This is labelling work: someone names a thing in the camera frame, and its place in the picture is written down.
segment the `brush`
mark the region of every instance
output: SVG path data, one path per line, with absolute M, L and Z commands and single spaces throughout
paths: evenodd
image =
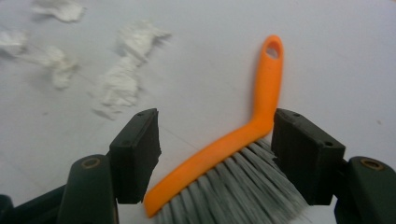
M 272 162 L 260 140 L 274 125 L 283 65 L 276 35 L 262 45 L 253 115 L 179 165 L 146 196 L 149 217 L 160 223 L 286 223 L 306 206 L 304 198 Z

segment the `hand brush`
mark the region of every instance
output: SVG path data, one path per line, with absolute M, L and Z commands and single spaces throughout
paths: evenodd
M 274 125 L 282 64 L 281 40 L 271 35 L 262 46 L 250 122 L 196 153 L 155 186 L 145 199 L 149 217 L 161 209 L 160 223 L 285 223 L 302 211 L 304 198 L 259 140 Z

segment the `orange brush handle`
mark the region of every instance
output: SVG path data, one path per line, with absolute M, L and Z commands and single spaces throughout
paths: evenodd
M 277 57 L 271 57 L 267 53 L 268 49 L 274 49 Z M 146 195 L 144 201 L 149 217 L 154 216 L 166 203 L 201 175 L 204 175 L 241 148 L 271 132 L 279 96 L 282 64 L 282 43 L 279 37 L 271 35 L 262 46 L 255 82 L 254 108 L 251 121 L 245 126 L 226 134 L 184 161 L 155 186 Z

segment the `white table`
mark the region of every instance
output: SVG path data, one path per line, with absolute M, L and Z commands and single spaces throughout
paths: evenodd
M 31 49 L 76 55 L 72 85 L 57 91 L 36 65 L 0 57 L 0 193 L 24 203 L 65 183 L 71 164 L 108 145 L 135 113 L 160 111 L 163 154 L 151 188 L 200 148 L 248 121 L 262 41 L 279 35 L 285 63 L 279 107 L 305 115 L 347 146 L 396 168 L 396 2 L 82 1 L 81 22 L 0 1 L 0 29 L 30 32 Z M 93 114 L 87 91 L 119 58 L 116 32 L 142 19 L 172 32 L 141 68 L 138 105 L 115 121 Z M 334 223 L 332 206 L 309 208 Z M 141 204 L 121 223 L 151 223 Z

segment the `gray bristles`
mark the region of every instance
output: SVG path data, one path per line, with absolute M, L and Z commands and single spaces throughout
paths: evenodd
M 183 189 L 157 215 L 159 224 L 288 223 L 307 204 L 259 140 Z

